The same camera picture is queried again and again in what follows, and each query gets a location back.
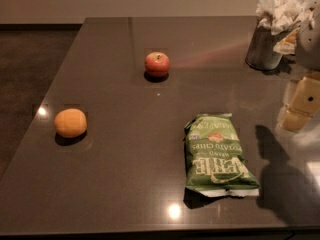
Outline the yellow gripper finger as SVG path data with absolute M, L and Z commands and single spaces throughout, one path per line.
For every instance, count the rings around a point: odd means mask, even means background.
M 319 111 L 320 72 L 313 71 L 287 84 L 278 125 L 286 131 L 299 132 Z

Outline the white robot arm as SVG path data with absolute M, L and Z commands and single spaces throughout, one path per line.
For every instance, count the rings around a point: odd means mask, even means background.
M 284 92 L 278 128 L 297 133 L 320 111 L 320 6 L 313 10 L 313 24 L 304 21 L 297 33 L 296 63 L 307 70 L 292 79 Z

